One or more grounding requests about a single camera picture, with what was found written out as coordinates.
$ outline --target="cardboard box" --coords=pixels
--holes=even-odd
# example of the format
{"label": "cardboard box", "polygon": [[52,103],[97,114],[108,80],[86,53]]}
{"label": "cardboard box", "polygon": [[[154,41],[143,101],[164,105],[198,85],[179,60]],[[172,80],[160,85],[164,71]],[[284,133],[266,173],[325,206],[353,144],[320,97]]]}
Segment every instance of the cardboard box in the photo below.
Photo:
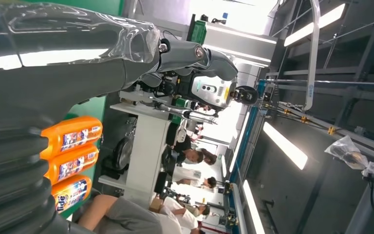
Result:
{"label": "cardboard box", "polygon": [[154,212],[154,213],[159,213],[160,212],[160,206],[163,204],[163,200],[154,198],[151,202],[151,205],[149,207],[149,211]]}

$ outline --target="plastic bag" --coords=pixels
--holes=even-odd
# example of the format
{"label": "plastic bag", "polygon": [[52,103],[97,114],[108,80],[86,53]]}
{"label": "plastic bag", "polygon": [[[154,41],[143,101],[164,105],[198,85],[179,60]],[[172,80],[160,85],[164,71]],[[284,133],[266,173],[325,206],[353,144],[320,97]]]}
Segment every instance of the plastic bag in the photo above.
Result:
{"label": "plastic bag", "polygon": [[362,170],[363,176],[374,174],[374,162],[369,162],[366,156],[361,154],[349,136],[334,142],[325,152],[343,160],[352,169]]}

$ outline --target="gray skirt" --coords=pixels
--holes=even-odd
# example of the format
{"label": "gray skirt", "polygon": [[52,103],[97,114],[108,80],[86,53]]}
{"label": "gray skirt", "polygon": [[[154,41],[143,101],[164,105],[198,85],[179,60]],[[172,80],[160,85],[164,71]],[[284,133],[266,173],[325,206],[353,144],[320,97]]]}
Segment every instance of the gray skirt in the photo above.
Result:
{"label": "gray skirt", "polygon": [[162,234],[161,223],[150,211],[120,197],[94,229],[97,234]]}

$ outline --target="white table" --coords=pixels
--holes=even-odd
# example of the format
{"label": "white table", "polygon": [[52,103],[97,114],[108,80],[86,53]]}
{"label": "white table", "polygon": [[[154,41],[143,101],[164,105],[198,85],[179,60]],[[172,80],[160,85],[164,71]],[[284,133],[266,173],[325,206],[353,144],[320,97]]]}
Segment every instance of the white table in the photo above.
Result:
{"label": "white table", "polygon": [[[133,101],[148,98],[122,91],[120,97]],[[103,175],[98,182],[124,189],[125,199],[147,209],[155,197],[154,187],[161,170],[161,155],[166,146],[167,130],[170,125],[168,113],[143,104],[134,106],[119,103],[110,108],[137,115],[137,127],[128,171],[118,180]]]}

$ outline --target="black cable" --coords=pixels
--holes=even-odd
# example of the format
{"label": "black cable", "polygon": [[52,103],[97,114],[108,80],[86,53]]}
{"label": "black cable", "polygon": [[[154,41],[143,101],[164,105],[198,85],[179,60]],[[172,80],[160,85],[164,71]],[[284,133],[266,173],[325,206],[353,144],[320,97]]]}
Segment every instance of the black cable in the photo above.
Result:
{"label": "black cable", "polygon": [[256,77],[256,78],[257,78],[257,75],[254,75],[254,74],[250,74],[250,73],[248,73],[248,72],[240,72],[240,71],[239,71],[239,73],[247,74],[247,75],[250,75],[250,76],[254,76],[254,77]]}
{"label": "black cable", "polygon": [[170,34],[170,35],[172,35],[175,39],[177,39],[178,40],[178,38],[172,33],[172,32],[170,32],[169,30],[164,30],[163,31],[163,36],[164,36],[164,38],[166,38],[166,34],[165,33],[168,33],[168,34]]}
{"label": "black cable", "polygon": [[369,188],[371,189],[371,206],[372,210],[374,211],[374,182],[372,181],[372,178],[368,180]]}

